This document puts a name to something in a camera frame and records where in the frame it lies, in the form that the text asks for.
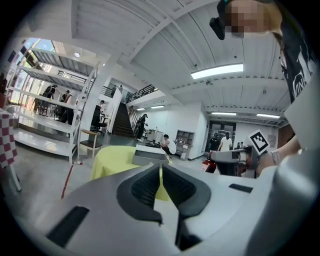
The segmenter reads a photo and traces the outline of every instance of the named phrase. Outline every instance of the red and white checkered fabric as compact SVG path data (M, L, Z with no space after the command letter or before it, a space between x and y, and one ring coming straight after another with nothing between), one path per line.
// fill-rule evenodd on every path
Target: red and white checkered fabric
M0 165L5 168L18 154L14 138L14 116L0 108Z

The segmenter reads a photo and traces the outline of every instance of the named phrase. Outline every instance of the white column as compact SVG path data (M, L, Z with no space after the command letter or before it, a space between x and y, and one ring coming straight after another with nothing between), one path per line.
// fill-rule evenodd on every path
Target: white column
M99 101L100 92L104 85L109 84L119 56L119 54L114 54L109 57L109 59L105 62L105 65L102 66L94 84L92 85L91 91L84 106L80 124L81 129L88 131L90 130L92 117L94 115L95 107ZM87 140L88 137L89 136L87 134L81 134L81 140Z

